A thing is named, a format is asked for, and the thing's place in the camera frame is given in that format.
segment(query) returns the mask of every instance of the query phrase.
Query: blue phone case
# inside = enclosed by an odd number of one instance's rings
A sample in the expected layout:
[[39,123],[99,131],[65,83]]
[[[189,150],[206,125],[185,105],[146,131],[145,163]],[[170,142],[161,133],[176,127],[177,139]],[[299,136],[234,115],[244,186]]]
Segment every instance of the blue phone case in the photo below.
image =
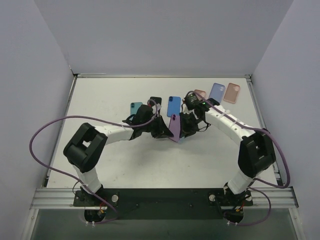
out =
[[219,103],[221,103],[225,90],[226,90],[226,87],[224,85],[219,83],[214,83],[212,86],[209,98],[214,99]]
[[181,98],[179,96],[170,96],[166,115],[168,117],[171,117],[172,114],[179,115],[180,107],[181,107]]
[[138,111],[138,108],[140,108],[140,106],[142,105],[143,103],[142,102],[132,102],[130,104],[130,115],[132,114],[136,114],[137,111]]

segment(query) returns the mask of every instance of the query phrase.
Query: lavender phone case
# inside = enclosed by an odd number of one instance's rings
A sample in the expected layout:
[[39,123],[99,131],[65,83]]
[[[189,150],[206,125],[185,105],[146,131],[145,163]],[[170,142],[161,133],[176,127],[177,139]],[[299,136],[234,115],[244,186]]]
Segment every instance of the lavender phone case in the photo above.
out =
[[169,123],[169,130],[173,133],[173,137],[169,137],[174,142],[179,142],[180,139],[180,116],[172,114]]
[[214,99],[216,101],[218,101],[219,103],[221,103],[222,101],[222,97],[224,96],[226,87],[222,84],[219,83],[214,83],[209,95],[210,99]]

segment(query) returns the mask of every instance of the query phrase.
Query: wire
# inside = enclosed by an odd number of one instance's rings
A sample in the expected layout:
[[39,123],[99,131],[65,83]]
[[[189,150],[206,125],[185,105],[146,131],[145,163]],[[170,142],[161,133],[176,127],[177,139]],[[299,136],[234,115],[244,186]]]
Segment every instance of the wire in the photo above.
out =
[[[186,95],[189,95],[191,93],[192,94],[196,94],[197,96],[199,96],[203,101],[205,101],[210,107],[212,107],[218,113],[220,113],[220,114],[224,113],[220,109],[216,108],[210,101],[208,101],[207,99],[205,99],[203,96],[201,96],[199,93],[197,93],[195,91],[189,91]],[[283,186],[275,185],[273,183],[267,182],[267,181],[259,179],[259,178],[254,178],[253,180],[262,182],[264,184],[267,184],[267,185],[269,185],[271,187],[278,188],[278,189],[286,189],[287,187],[289,187],[290,181],[291,181],[291,177],[290,177],[288,163],[287,163],[287,160],[285,158],[284,152],[281,150],[280,145],[278,144],[276,139],[268,131],[266,131],[264,129],[242,125],[241,123],[237,122],[235,119],[230,117],[228,114],[224,114],[223,116],[226,117],[227,119],[231,120],[233,123],[235,123],[236,125],[238,125],[239,127],[243,128],[243,129],[253,130],[255,132],[261,132],[261,133],[266,134],[271,139],[271,141],[274,143],[276,149],[278,150],[278,152],[279,152],[279,154],[281,156],[281,159],[282,159],[282,162],[283,162],[283,166],[284,166],[284,169],[285,169],[285,174],[286,174],[286,183],[285,183],[285,185],[283,185]]]
[[265,198],[267,199],[267,201],[269,203],[268,212],[267,212],[267,214],[266,214],[266,216],[264,218],[262,218],[262,219],[260,219],[258,221],[251,222],[251,223],[235,223],[235,222],[229,221],[233,225],[237,225],[237,226],[240,226],[240,227],[253,226],[253,225],[257,225],[257,224],[263,223],[265,220],[267,220],[270,217],[270,214],[271,214],[271,201],[270,201],[270,198],[263,191],[260,191],[260,190],[258,190],[256,188],[253,188],[253,187],[249,187],[249,189],[251,189],[253,191],[256,191],[258,193],[261,193],[262,195],[265,196]]
[[251,197],[251,196],[248,195],[248,196],[246,196],[246,197],[243,197],[243,198],[239,199],[238,202],[235,204],[235,206],[232,208],[232,210],[235,210],[235,209],[237,208],[237,206],[239,205],[239,203],[241,203],[241,201],[242,201],[242,203],[244,203],[245,200],[248,199],[248,198],[250,198],[250,197]]
[[73,192],[74,195],[76,195],[76,193],[75,193],[75,187],[76,187],[76,185],[77,185],[78,183],[79,183],[79,181],[76,181],[75,184],[74,184],[73,187],[72,187],[72,192]]
[[244,208],[244,206],[245,206],[245,201],[242,202],[241,207],[239,207],[237,210],[242,210]]
[[[39,163],[40,165],[44,166],[45,168],[50,169],[50,170],[52,170],[52,171],[56,171],[56,172],[58,172],[58,173],[60,173],[60,174],[64,174],[64,175],[66,175],[66,176],[69,176],[69,177],[71,177],[71,178],[79,181],[79,183],[81,183],[82,186],[83,186],[89,193],[91,193],[91,194],[92,194],[93,196],[95,196],[97,199],[99,199],[100,201],[102,201],[103,203],[105,203],[109,208],[111,208],[115,213],[118,214],[118,211],[114,208],[114,206],[112,206],[109,202],[107,202],[106,200],[104,200],[102,197],[98,196],[98,195],[95,194],[93,191],[91,191],[90,188],[88,188],[88,187],[84,184],[84,182],[80,180],[80,178],[78,178],[78,177],[76,177],[76,176],[74,176],[74,175],[72,175],[72,174],[70,174],[70,173],[68,173],[68,172],[65,172],[65,171],[59,170],[59,169],[57,169],[57,168],[54,168],[54,167],[52,167],[52,166],[50,166],[50,165],[47,165],[47,164],[45,164],[44,162],[40,161],[40,160],[36,157],[36,155],[35,155],[35,153],[34,153],[33,143],[34,143],[34,140],[35,140],[36,136],[37,136],[43,129],[47,128],[48,126],[50,126],[50,125],[52,125],[52,124],[54,124],[54,123],[56,123],[56,122],[59,122],[59,121],[65,120],[65,119],[88,119],[88,120],[94,120],[94,121],[98,121],[98,122],[101,122],[101,123],[110,124],[110,125],[114,125],[114,126],[118,126],[118,127],[132,128],[132,129],[133,129],[133,128],[139,128],[139,127],[146,126],[146,125],[148,125],[149,123],[151,123],[151,122],[155,119],[155,117],[157,116],[157,114],[158,114],[158,106],[157,106],[156,102],[155,102],[154,100],[152,100],[152,99],[149,99],[149,100],[148,100],[148,103],[149,103],[150,101],[155,104],[155,114],[152,116],[152,118],[151,118],[149,121],[147,121],[146,123],[143,123],[143,124],[138,124],[138,125],[121,125],[121,124],[119,124],[119,123],[114,123],[114,122],[110,122],[110,121],[105,121],[105,120],[102,120],[102,119],[99,119],[99,118],[95,118],[95,117],[91,117],[91,116],[81,116],[81,115],[64,116],[64,117],[61,117],[61,118],[57,118],[57,119],[55,119],[55,120],[53,120],[53,121],[50,121],[50,122],[48,122],[47,124],[45,124],[45,125],[43,125],[42,127],[40,127],[40,128],[33,134],[33,136],[31,137],[30,142],[29,142],[29,151],[30,151],[30,154],[31,154],[31,156],[33,157],[33,159],[34,159],[37,163]],[[114,221],[114,220],[116,220],[116,219],[117,219],[117,217],[112,218],[112,219],[106,219],[106,220],[97,222],[96,224],[104,224],[104,223],[108,223],[108,222]]]

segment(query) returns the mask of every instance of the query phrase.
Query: gray wall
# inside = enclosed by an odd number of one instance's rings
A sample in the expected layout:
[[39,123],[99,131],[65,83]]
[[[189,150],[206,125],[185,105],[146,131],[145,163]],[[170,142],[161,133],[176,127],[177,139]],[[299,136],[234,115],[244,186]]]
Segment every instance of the gray wall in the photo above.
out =
[[74,73],[252,74],[293,0],[35,0]]
[[[20,239],[45,169],[28,144],[61,116],[72,73],[33,0],[0,3],[0,239]],[[43,133],[36,154],[49,163],[59,126]]]
[[320,1],[295,0],[253,74],[268,129],[287,157],[309,239],[320,236]]

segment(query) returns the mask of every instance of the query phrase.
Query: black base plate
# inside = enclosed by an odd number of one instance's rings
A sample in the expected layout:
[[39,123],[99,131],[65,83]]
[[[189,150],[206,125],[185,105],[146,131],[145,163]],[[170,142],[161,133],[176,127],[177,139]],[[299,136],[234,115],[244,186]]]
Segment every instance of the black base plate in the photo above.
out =
[[[224,198],[223,188],[111,188],[100,189],[98,195],[106,199],[118,211],[118,219],[126,220],[210,220],[222,219],[221,207],[233,207],[236,203]],[[215,201],[209,196],[215,195]],[[117,195],[118,201],[112,202]],[[97,207],[100,201],[83,190],[75,193],[74,207]],[[245,201],[245,206],[252,206]],[[108,219],[116,217],[106,210]]]

